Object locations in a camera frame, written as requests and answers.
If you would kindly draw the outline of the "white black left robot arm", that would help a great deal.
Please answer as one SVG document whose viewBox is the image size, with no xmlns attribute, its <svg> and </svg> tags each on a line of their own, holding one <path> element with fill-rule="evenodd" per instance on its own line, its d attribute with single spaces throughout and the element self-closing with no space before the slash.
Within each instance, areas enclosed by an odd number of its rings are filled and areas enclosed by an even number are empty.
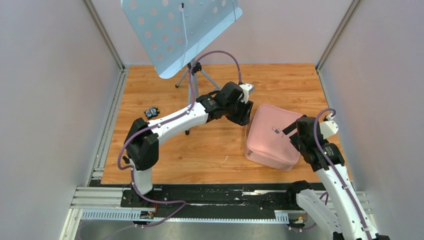
<svg viewBox="0 0 424 240">
<path fill-rule="evenodd" d="M 254 90 L 251 83 L 230 81 L 222 89 L 201 95 L 170 115 L 152 121 L 136 119 L 124 142 L 124 159 L 131 169 L 135 202 L 146 207 L 153 201 L 153 166 L 159 160 L 159 147 L 163 143 L 190 128 L 222 117 L 240 126 L 249 124 L 253 107 L 249 96 Z"/>
</svg>

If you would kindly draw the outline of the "pink medicine kit case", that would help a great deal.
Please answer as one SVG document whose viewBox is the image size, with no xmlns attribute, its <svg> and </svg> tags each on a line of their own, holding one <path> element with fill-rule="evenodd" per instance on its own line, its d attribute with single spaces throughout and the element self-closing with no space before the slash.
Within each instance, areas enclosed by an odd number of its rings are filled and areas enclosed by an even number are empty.
<svg viewBox="0 0 424 240">
<path fill-rule="evenodd" d="M 245 157 L 273 169 L 290 171 L 299 161 L 300 153 L 290 137 L 297 131 L 283 130 L 302 117 L 302 114 L 270 104 L 260 105 L 246 134 Z"/>
</svg>

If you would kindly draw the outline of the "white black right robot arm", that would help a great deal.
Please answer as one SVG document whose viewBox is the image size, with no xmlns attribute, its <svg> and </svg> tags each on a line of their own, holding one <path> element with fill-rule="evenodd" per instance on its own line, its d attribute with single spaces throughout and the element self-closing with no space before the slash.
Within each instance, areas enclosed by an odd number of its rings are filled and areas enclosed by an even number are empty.
<svg viewBox="0 0 424 240">
<path fill-rule="evenodd" d="M 331 118 L 319 122 L 306 115 L 283 130 L 291 134 L 290 143 L 318 175 L 333 208 L 305 180 L 288 185 L 285 202 L 292 209 L 304 210 L 331 240 L 388 240 L 389 236 L 379 233 L 362 207 L 340 149 L 327 140 L 337 131 L 338 125 Z"/>
</svg>

